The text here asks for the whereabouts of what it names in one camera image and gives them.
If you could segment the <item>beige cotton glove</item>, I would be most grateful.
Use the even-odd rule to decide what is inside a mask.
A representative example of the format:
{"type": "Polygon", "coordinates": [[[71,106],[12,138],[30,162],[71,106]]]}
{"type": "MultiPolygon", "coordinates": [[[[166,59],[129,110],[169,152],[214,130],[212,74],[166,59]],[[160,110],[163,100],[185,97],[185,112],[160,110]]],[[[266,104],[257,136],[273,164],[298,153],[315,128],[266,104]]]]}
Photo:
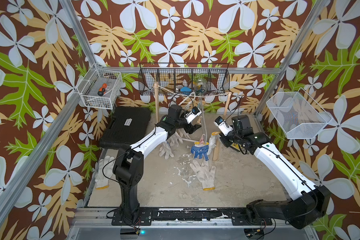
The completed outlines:
{"type": "Polygon", "coordinates": [[[179,147],[180,143],[183,143],[185,140],[191,140],[191,137],[184,129],[178,129],[176,132],[168,139],[170,147],[179,147]]]}

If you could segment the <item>white clip hanger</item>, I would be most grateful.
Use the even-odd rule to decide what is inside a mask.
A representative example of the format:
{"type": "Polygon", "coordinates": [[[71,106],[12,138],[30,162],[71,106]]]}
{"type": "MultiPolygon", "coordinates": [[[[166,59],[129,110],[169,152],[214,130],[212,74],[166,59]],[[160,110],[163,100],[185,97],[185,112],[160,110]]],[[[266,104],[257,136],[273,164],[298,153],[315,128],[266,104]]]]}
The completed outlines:
{"type": "MultiPolygon", "coordinates": [[[[191,92],[188,96],[186,96],[182,100],[182,102],[180,102],[180,105],[183,105],[186,101],[189,101],[185,105],[185,110],[190,110],[192,108],[192,106],[195,105],[196,98],[199,99],[198,108],[201,110],[201,116],[198,119],[198,124],[202,126],[202,131],[203,131],[202,136],[204,136],[204,140],[205,140],[205,142],[207,142],[207,140],[208,140],[208,132],[207,132],[205,111],[204,111],[204,107],[203,107],[202,98],[198,97],[195,92],[191,92]]],[[[182,140],[184,140],[184,141],[198,142],[198,138],[197,138],[197,140],[192,140],[190,135],[186,134],[184,130],[177,130],[177,132],[178,132],[179,136],[182,138],[182,140]]]]}

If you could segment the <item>blue dotted yellow cuff glove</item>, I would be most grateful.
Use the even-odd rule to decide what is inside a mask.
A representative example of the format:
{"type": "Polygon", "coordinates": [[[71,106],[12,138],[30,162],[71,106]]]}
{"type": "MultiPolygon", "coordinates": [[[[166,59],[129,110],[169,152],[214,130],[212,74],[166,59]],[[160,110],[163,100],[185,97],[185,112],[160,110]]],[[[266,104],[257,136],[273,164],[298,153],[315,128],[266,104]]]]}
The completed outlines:
{"type": "Polygon", "coordinates": [[[172,149],[170,144],[167,141],[164,141],[159,148],[159,156],[163,157],[165,160],[169,158],[173,158],[174,154],[172,153],[172,149]]]}

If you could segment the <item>wooden drying rack frame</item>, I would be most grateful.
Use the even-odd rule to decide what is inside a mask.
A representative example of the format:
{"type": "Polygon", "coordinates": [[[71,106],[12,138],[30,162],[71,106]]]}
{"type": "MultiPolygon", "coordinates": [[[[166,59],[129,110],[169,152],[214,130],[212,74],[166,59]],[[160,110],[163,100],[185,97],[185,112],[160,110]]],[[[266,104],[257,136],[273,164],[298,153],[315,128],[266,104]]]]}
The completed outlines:
{"type": "MultiPolygon", "coordinates": [[[[156,122],[159,121],[159,102],[161,101],[160,100],[160,97],[163,97],[164,99],[166,99],[166,97],[164,95],[160,95],[159,94],[159,89],[162,89],[162,90],[165,90],[169,93],[172,93],[172,100],[175,99],[175,95],[176,93],[173,93],[171,91],[169,91],[168,89],[166,88],[162,88],[161,86],[159,86],[159,84],[157,82],[155,82],[154,84],[154,97],[155,97],[155,109],[156,109],[156,122]]],[[[202,99],[205,99],[205,98],[209,98],[209,97],[216,97],[216,96],[224,96],[224,97],[227,97],[227,100],[226,100],[226,105],[225,105],[225,108],[224,108],[224,114],[223,114],[223,118],[224,119],[227,119],[227,112],[228,112],[228,108],[229,108],[229,104],[230,104],[230,99],[231,99],[231,95],[232,95],[232,92],[227,92],[227,93],[224,93],[224,94],[218,94],[218,95],[209,95],[209,96],[198,96],[198,97],[201,97],[202,99]]]]}

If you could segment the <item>white glove behind left arm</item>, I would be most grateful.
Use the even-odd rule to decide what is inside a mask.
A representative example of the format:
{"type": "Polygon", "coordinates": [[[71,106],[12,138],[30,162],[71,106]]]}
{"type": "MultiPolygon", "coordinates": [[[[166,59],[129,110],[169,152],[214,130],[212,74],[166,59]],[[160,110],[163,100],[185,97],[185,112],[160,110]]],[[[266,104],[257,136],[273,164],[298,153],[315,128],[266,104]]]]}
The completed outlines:
{"type": "Polygon", "coordinates": [[[99,161],[98,174],[95,177],[95,189],[102,190],[109,187],[109,180],[113,175],[113,163],[115,157],[105,156],[99,161]]]}

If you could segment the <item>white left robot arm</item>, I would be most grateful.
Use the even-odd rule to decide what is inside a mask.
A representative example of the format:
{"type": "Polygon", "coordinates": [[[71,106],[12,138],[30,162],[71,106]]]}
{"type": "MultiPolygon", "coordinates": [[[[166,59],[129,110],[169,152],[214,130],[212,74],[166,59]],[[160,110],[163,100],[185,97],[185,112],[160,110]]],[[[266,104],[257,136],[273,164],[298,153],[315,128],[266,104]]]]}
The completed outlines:
{"type": "Polygon", "coordinates": [[[144,158],[157,146],[166,143],[176,130],[183,129],[187,134],[198,130],[201,125],[193,125],[192,121],[201,113],[198,107],[186,111],[179,105],[172,105],[168,114],[155,124],[155,128],[149,134],[128,148],[120,149],[115,159],[113,174],[121,188],[120,213],[124,222],[130,225],[138,222],[138,183],[144,173],[144,158]]]}

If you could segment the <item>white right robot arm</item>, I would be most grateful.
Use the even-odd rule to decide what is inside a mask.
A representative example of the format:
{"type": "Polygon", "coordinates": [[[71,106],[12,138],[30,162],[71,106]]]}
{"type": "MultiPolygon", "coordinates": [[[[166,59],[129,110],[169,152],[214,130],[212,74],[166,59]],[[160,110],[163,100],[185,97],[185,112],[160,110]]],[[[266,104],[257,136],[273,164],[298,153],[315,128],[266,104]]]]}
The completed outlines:
{"type": "Polygon", "coordinates": [[[327,211],[331,192],[300,173],[262,132],[254,133],[248,116],[235,116],[230,126],[222,117],[214,121],[225,147],[237,144],[242,153],[249,152],[260,160],[280,181],[289,195],[285,201],[256,200],[246,206],[248,222],[262,219],[284,220],[296,229],[303,229],[327,211]]]}

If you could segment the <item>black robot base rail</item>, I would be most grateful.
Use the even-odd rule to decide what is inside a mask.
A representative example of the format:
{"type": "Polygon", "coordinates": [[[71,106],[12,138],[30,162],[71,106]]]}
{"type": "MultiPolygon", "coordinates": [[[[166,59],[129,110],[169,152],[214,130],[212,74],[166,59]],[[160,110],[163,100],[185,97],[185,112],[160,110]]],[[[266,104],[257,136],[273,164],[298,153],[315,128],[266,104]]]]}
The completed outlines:
{"type": "Polygon", "coordinates": [[[150,226],[154,221],[201,222],[217,219],[228,219],[233,226],[272,226],[270,218],[255,217],[247,208],[139,208],[135,215],[136,221],[127,221],[126,214],[121,208],[111,211],[113,226],[150,226]]]}

